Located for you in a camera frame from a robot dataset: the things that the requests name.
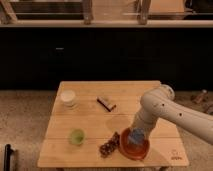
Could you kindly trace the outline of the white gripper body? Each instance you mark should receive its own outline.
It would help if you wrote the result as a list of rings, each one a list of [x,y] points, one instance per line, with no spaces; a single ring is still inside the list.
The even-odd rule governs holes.
[[[144,134],[144,141],[149,139],[150,133],[156,126],[156,119],[153,121],[147,118],[142,118],[139,115],[134,117],[133,123],[130,127],[130,131],[133,129],[140,129]]]

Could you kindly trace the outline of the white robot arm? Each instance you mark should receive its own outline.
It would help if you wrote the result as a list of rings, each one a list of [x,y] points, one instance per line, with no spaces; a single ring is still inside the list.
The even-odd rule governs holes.
[[[174,97],[173,89],[165,84],[145,92],[131,129],[139,129],[148,139],[158,119],[162,118],[213,145],[213,116],[179,105]]]

